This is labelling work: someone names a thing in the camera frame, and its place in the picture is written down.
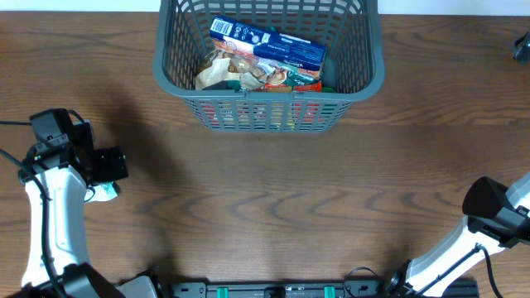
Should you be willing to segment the small teal tissue packet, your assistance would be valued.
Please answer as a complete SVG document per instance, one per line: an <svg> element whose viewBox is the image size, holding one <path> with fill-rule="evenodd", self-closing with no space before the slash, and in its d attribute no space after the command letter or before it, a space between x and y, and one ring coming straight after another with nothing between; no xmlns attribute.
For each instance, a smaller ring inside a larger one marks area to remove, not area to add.
<svg viewBox="0 0 530 298"><path fill-rule="evenodd" d="M84 198L85 203L107 202L115 199L121 193L116 182L106 182L96 186L90 186Z"/></svg>

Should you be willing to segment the beige Pantree snack bag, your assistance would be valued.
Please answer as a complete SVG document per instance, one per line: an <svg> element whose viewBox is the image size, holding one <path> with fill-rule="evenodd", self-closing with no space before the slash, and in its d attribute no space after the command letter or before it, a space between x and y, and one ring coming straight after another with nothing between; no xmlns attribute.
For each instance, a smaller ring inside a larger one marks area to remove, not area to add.
<svg viewBox="0 0 530 298"><path fill-rule="evenodd" d="M195 89L259 90L282 84L287 76L288 70L275 63L213 50L196 71Z"/></svg>

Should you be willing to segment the blue Kleenex tissue box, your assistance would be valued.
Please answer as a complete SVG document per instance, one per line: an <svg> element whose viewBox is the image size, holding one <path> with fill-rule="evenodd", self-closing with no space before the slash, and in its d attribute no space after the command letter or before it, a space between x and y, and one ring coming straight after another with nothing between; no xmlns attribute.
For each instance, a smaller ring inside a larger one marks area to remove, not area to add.
<svg viewBox="0 0 530 298"><path fill-rule="evenodd" d="M326 48L312 41L217 16L210 25L214 45L248 58L271 60L320 78Z"/></svg>

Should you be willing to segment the green lid jar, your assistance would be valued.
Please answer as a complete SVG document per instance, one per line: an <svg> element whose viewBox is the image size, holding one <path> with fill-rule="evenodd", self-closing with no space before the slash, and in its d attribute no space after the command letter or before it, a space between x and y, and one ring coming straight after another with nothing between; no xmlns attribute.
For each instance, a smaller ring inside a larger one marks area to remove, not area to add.
<svg viewBox="0 0 530 298"><path fill-rule="evenodd" d="M322 92L323 93L337 93L337 91L334 89L334 88L331 88L331 87L323 87L322 88Z"/></svg>

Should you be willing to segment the green Nescafe coffee bag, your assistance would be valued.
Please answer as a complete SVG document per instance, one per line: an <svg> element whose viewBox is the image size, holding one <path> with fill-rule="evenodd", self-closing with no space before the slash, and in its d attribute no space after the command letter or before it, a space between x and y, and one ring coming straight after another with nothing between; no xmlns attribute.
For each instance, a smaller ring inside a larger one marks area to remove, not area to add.
<svg viewBox="0 0 530 298"><path fill-rule="evenodd" d="M288 70L287 79L279 85L266 84L262 89L256 91L268 91L268 92L280 92L288 93L291 91L315 91L320 92L322 90L321 73L320 78L316 79L313 76L308 75L305 71L295 69L289 65L281 65L278 62L271 60L263 60L268 63L275 63L276 65Z"/></svg>

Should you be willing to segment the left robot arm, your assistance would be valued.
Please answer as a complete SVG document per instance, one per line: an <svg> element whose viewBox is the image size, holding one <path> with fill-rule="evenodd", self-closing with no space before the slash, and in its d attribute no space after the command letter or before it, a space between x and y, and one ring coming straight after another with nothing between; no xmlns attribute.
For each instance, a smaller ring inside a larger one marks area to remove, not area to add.
<svg viewBox="0 0 530 298"><path fill-rule="evenodd" d="M52 108L30 116L36 144L26 157L2 153L19 169L31 207L30 254L17 297L161 296L149 272L114 284L90 263L84 207L115 199L128 177L120 147L94 147L92 124L72 109Z"/></svg>

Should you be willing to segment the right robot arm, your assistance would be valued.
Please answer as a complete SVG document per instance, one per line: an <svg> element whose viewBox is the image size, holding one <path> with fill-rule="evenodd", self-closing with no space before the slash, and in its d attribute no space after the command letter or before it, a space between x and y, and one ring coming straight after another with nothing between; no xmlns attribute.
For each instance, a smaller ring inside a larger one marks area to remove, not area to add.
<svg viewBox="0 0 530 298"><path fill-rule="evenodd" d="M484 261L492 291L502 295L491 256L519 243L529 244L529 175L511 186L479 178L467 191L462 212L461 221L435 247L394 274L388 294L442 297L454 281Z"/></svg>

